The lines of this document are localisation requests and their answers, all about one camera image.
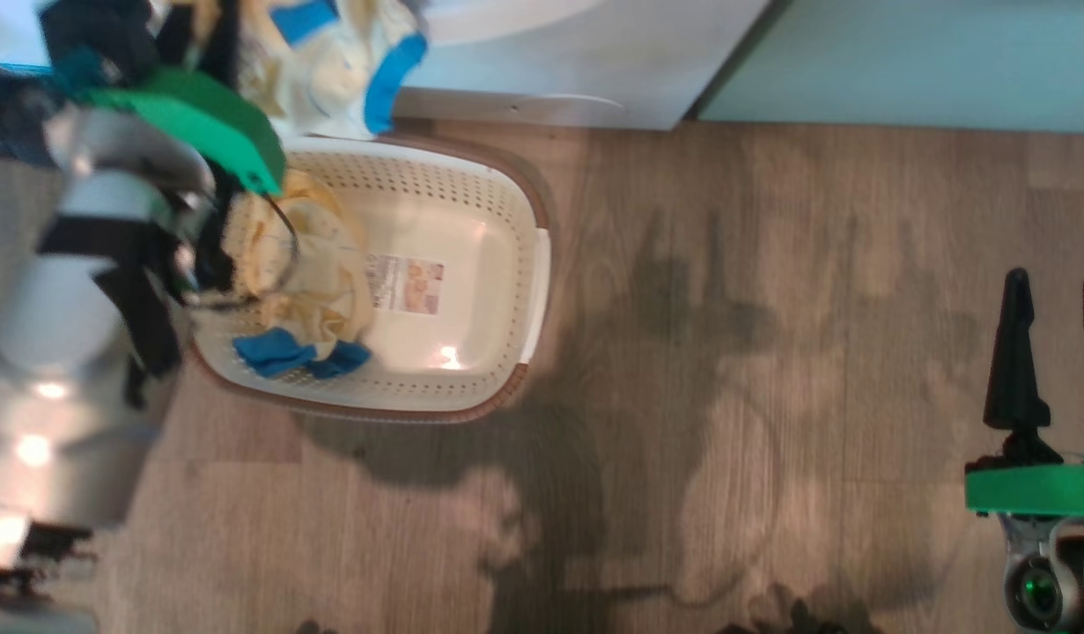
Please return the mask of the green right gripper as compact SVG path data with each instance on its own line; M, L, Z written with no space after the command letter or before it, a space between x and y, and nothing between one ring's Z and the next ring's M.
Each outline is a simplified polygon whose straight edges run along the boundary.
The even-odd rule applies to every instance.
M1084 515L1084 461L1066 462L1033 431L1051 425L1051 409L1038 394L1031 346L1035 319L1028 271L1010 269L993 345L984 424L1014 432L1003 441L1001 453L965 467L965 506L970 512Z

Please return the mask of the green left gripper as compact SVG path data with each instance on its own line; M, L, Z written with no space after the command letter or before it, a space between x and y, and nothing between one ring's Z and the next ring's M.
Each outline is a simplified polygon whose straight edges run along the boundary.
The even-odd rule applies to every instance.
M283 196L287 159L263 111L237 89L240 1L165 8L155 46L158 67L138 85L83 92L88 105L136 114L195 148L256 195Z

